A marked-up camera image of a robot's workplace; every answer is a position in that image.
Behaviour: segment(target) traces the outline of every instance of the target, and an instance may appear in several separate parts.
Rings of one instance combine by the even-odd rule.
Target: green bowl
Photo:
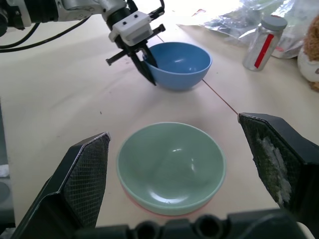
[[[177,216],[212,198],[224,181],[226,160],[205,132],[163,122],[140,129],[124,142],[117,172],[124,189],[142,207]]]

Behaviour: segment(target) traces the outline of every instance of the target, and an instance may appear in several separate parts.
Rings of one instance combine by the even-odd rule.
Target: plastic bowl
[[[190,213],[221,187],[224,153],[205,132],[174,122],[140,129],[122,145],[117,173],[127,193],[145,209],[167,216]]]
[[[155,81],[171,90],[188,90],[200,82],[212,64],[208,52],[200,47],[166,42],[150,48],[158,68],[147,63]]]

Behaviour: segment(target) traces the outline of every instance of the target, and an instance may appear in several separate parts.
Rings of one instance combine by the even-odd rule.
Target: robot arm
[[[101,14],[111,30],[109,39],[122,49],[107,63],[111,65],[128,55],[138,71],[155,85],[146,63],[136,53],[143,51],[146,60],[157,66],[147,40],[165,31],[163,25],[154,30],[150,26],[152,20],[164,14],[164,2],[160,2],[161,7],[145,14],[138,11],[133,0],[0,0],[0,36],[8,27],[22,30],[32,23],[83,20]]]

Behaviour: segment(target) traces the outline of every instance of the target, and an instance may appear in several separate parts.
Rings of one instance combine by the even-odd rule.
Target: bowl rim
[[[204,203],[205,201],[209,200],[211,197],[213,197],[216,192],[220,189],[221,185],[223,184],[224,180],[225,180],[225,177],[226,177],[226,156],[223,152],[223,150],[220,148],[220,146],[216,143],[216,141],[209,135],[207,134],[206,132],[202,131],[201,129],[198,129],[194,126],[191,126],[189,124],[185,124],[185,123],[179,123],[179,122],[159,122],[159,123],[153,123],[153,124],[149,124],[139,130],[137,130],[136,132],[134,132],[133,134],[131,134],[121,145],[121,148],[117,154],[117,157],[116,157],[116,170],[117,170],[117,175],[118,175],[118,178],[120,180],[120,183],[121,185],[126,189],[126,191],[132,196],[134,197],[136,200],[139,200],[141,201],[143,204],[146,204],[150,207],[154,207],[154,208],[157,208],[157,209],[168,209],[170,207],[167,207],[167,206],[161,206],[161,205],[158,205],[158,204],[154,204],[154,203],[151,203],[149,201],[146,201],[144,200],[143,198],[141,198],[140,196],[138,196],[137,194],[135,194],[134,192],[132,192],[132,190],[125,184],[125,182],[123,181],[123,178],[121,176],[121,173],[120,173],[120,168],[119,168],[119,157],[120,157],[120,153],[124,147],[124,145],[126,144],[126,142],[133,136],[135,135],[136,133],[140,132],[141,130],[145,129],[145,128],[148,128],[148,127],[151,127],[151,126],[154,126],[154,125],[158,125],[158,124],[181,124],[181,125],[184,125],[184,126],[187,126],[187,127],[191,127],[191,128],[194,128],[200,132],[202,132],[203,134],[205,134],[206,136],[208,136],[210,138],[210,140],[216,144],[217,148],[219,149],[220,153],[221,153],[221,156],[222,156],[222,160],[223,160],[223,174],[221,176],[221,179],[217,185],[217,187],[208,195],[206,196],[205,198],[201,199],[200,201],[196,202],[196,203],[192,203],[192,204],[189,204],[189,205],[185,205],[185,206],[174,206],[174,207],[171,207],[172,210],[177,210],[177,209],[185,209],[185,208],[191,208],[191,207],[194,207],[194,206],[197,206],[199,204],[202,204]]]
[[[158,70],[158,71],[160,71],[160,72],[169,73],[169,74],[172,74],[172,75],[183,75],[183,76],[185,76],[185,75],[198,74],[198,73],[201,73],[201,72],[204,72],[204,71],[208,70],[208,69],[211,67],[211,65],[212,65],[212,63],[213,63],[213,59],[212,59],[211,55],[208,53],[208,51],[206,51],[205,49],[203,49],[203,48],[201,48],[201,47],[199,47],[199,46],[196,46],[196,45],[193,45],[193,44],[190,44],[190,43],[179,42],[179,41],[162,42],[162,43],[159,43],[159,44],[156,44],[156,45],[151,46],[151,47],[150,47],[150,50],[151,50],[153,47],[157,46],[157,45],[171,44],[171,43],[180,43],[180,44],[183,44],[183,45],[190,45],[190,46],[194,46],[194,47],[196,47],[196,48],[202,50],[203,52],[205,52],[205,53],[209,56],[209,60],[210,60],[210,61],[209,61],[208,66],[207,66],[206,68],[204,68],[203,70],[196,71],[196,72],[191,72],[191,73],[175,73],[175,72],[172,72],[172,71],[165,71],[165,70],[162,70],[162,69],[157,68],[157,67],[155,67],[155,66],[152,66],[150,63],[148,63],[147,61],[145,61],[145,59],[144,59],[144,54],[143,54],[143,60],[144,60],[144,62],[148,65],[148,67],[151,67],[152,69]]]

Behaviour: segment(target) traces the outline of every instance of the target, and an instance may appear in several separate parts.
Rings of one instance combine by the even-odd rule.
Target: bottle
[[[255,36],[249,45],[243,65],[251,71],[261,71],[287,26],[287,21],[279,16],[265,16],[256,28]]]

